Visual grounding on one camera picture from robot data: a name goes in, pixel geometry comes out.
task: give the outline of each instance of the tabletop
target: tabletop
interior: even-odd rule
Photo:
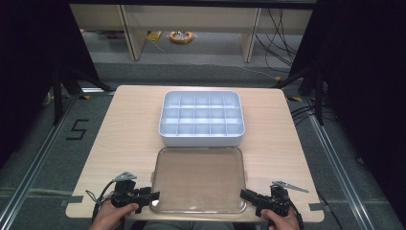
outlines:
[[[305,160],[305,155],[280,89],[222,88],[188,86],[120,86],[107,110],[100,131],[80,175],[73,196],[83,196],[82,203],[70,203],[70,218],[91,218],[96,196],[113,177],[128,171],[138,176],[138,187],[151,186],[156,159],[164,143],[158,126],[162,103],[172,90],[233,90],[240,96],[245,133],[242,151],[247,189],[270,196],[272,180],[306,188],[309,193],[289,190],[291,200],[306,222],[320,222],[323,211],[310,211],[310,203],[320,203]],[[182,219],[262,221],[255,207],[247,204],[238,214],[158,214],[148,207],[130,219]]]

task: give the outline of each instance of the grid compartment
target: grid compartment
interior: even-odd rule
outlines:
[[[159,132],[167,147],[237,146],[245,131],[234,91],[170,91]]]

